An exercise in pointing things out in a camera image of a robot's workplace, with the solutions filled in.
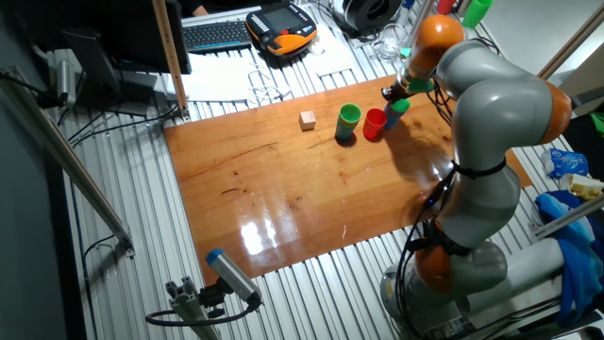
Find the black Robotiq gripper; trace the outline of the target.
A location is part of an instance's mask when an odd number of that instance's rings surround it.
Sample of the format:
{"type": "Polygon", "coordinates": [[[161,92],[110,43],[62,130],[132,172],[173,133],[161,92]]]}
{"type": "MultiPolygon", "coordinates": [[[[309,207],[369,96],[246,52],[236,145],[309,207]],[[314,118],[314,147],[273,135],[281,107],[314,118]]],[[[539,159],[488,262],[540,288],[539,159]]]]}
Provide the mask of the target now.
{"type": "Polygon", "coordinates": [[[388,102],[397,102],[398,100],[411,97],[409,85],[398,80],[392,86],[382,88],[381,95],[388,102]]]}

